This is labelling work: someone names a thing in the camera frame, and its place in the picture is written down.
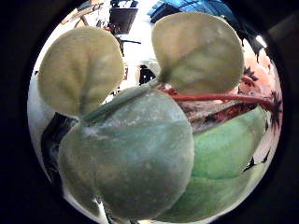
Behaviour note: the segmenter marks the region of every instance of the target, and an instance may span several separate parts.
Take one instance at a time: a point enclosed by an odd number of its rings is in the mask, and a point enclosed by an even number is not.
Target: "plant stem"
[[[175,101],[212,101],[212,100],[239,100],[245,103],[255,103],[263,106],[266,110],[273,111],[275,104],[272,99],[260,96],[230,94],[230,93],[203,93],[194,95],[171,94]]]
[[[111,111],[118,109],[121,105],[127,104],[129,101],[135,99],[146,91],[153,89],[157,85],[159,85],[159,82],[157,81],[157,79],[153,79],[150,82],[136,87],[133,90],[122,93],[119,96],[115,97],[111,102],[105,105],[101,105],[89,114],[84,115],[81,120],[85,121],[87,125],[91,126],[101,119],[104,119],[105,116]]]

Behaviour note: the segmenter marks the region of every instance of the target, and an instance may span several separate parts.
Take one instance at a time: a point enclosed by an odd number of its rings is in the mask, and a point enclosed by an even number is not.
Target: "succulent plant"
[[[159,87],[169,83],[178,93],[219,97],[243,74],[241,42],[225,21],[197,12],[158,21],[152,42],[161,74],[105,105],[123,76],[115,37],[83,27],[50,47],[38,74],[40,95],[78,120],[60,144],[59,172],[78,203],[94,215],[101,201],[121,219],[210,217],[239,200],[262,176],[263,164],[245,168],[263,136],[265,109],[273,104],[241,97],[256,101],[254,109],[193,132],[178,106],[179,95]]]

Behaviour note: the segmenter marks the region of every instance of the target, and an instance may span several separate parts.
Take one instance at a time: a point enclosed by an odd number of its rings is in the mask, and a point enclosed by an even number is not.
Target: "red stem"
[[[274,102],[271,99],[260,96],[250,96],[230,93],[204,93],[194,95],[172,94],[170,95],[176,101],[212,101],[212,100],[239,100],[245,103],[255,103],[263,106],[266,110],[275,109]]]
[[[169,95],[173,95],[176,94],[177,92],[175,91],[175,89],[167,89],[167,90],[163,90],[163,92],[169,94]]]

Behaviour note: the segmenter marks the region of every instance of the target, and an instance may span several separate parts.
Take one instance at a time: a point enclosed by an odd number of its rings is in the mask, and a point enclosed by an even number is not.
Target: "round leaf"
[[[59,155],[71,192],[80,189],[68,181],[75,172],[81,188],[91,189],[114,216],[133,220],[170,208],[189,183],[194,159],[192,128],[176,102],[156,90],[135,94],[139,89],[101,107],[102,119],[93,125],[83,119],[64,138]],[[113,111],[105,109],[110,104]]]
[[[123,63],[118,41],[96,27],[61,35],[38,72],[43,100],[59,113],[79,116],[98,107],[120,85]]]
[[[218,127],[195,134],[191,181],[172,208],[156,219],[194,222],[244,200],[264,173],[263,163],[244,172],[264,129],[265,113],[258,106]]]
[[[205,13],[162,18],[153,27],[152,44],[162,68],[159,79],[181,93],[228,91],[243,73],[243,50],[235,30]]]

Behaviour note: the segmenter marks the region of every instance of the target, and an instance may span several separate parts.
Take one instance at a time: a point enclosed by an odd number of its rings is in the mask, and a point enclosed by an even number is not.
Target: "white residue on leaf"
[[[135,119],[133,119],[133,120],[125,120],[124,122],[128,126],[134,126],[134,125],[138,124],[138,122],[140,122],[140,120],[142,120],[142,119],[139,116],[136,116]]]
[[[145,166],[146,166],[146,169],[147,169],[147,170],[151,170],[151,164],[150,164],[149,162],[146,162],[146,165],[145,165]]]
[[[119,127],[121,126],[121,121],[119,119],[112,119],[110,122],[107,122],[107,127]]]
[[[105,140],[109,138],[107,135],[101,134],[96,126],[83,128],[83,132],[84,135],[96,137],[97,140]]]

